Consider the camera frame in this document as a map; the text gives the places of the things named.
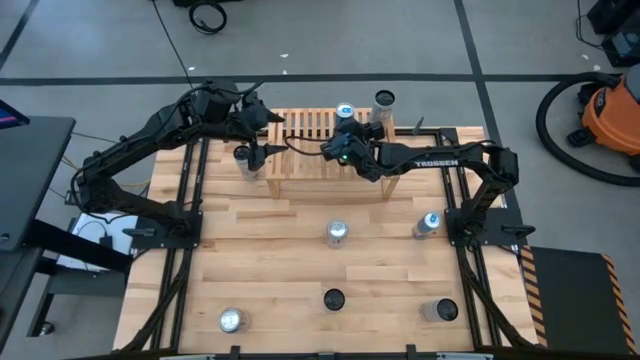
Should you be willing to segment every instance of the table leg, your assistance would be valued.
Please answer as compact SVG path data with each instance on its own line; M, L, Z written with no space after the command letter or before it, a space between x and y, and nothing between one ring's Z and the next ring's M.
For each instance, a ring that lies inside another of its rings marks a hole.
M382 179L382 198L384 200L389 200L391 194L393 194L393 190L395 190L396 185L398 185L399 177L394 177L391 180Z
M279 199L280 198L280 181L267 180L267 185L269 186L269 192L271 193L271 198Z

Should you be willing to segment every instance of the cylindrical container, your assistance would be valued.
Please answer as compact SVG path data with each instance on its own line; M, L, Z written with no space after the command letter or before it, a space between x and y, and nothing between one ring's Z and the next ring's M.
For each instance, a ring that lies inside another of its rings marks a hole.
M429 301L420 306L420 315L427 321L453 321L458 317L458 305L448 298Z
M330 289L324 294L324 306L331 312L342 309L344 307L344 303L344 294L338 289Z
M349 227L342 221L332 221L327 226L327 245L338 249L344 246L349 234Z
M249 329L249 315L237 308L226 308L220 314L219 325L227 334L243 332Z
M376 93L373 100L373 107L371 108L371 116L369 116L369 122L380 121L387 126L391 119L391 108L396 101L396 96L389 90L380 90Z
M238 146L233 150L233 158L236 159L236 164L240 169L240 173L242 173L242 177L247 181L255 181L258 178L258 172L249 170L249 154L249 148L244 145Z
M424 240L438 230L441 225L442 218L440 214L436 212L427 213L418 221L416 226L413 227L413 237L416 238L416 240Z
M356 108L353 105L342 102L336 106L336 125L342 120L352 119L355 116Z

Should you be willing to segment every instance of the orange vacuum cleaner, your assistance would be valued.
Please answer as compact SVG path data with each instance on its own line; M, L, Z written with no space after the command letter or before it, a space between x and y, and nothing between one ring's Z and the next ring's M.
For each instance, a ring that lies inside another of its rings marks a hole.
M582 128L567 136L569 144L582 147L592 143L629 155L629 164L640 171L640 65L622 77L597 72L572 76L554 86L542 99L536 114L536 130L542 144L558 160L594 179L622 186L640 186L640 177L611 174L591 167L562 150L547 131L547 111L553 100L567 88L580 88L578 101L584 106Z

